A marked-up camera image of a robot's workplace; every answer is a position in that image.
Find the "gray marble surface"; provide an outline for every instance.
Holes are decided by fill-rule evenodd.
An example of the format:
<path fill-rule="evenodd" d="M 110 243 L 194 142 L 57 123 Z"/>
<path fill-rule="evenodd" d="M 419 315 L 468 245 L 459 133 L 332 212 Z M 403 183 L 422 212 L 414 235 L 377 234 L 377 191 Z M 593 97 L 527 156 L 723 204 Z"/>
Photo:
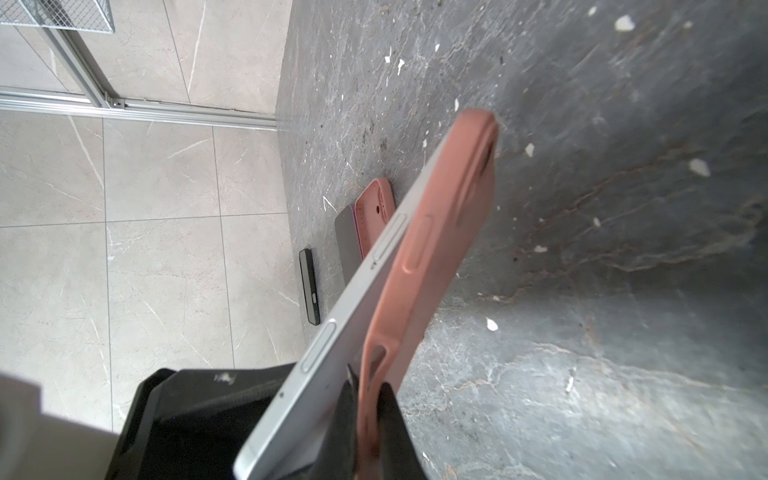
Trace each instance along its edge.
<path fill-rule="evenodd" d="M 458 110 L 501 125 L 492 214 L 399 392 L 430 477 L 768 471 L 767 25 L 761 2 L 294 2 L 276 112 L 323 318 L 336 211 L 379 176 L 402 199 Z"/>

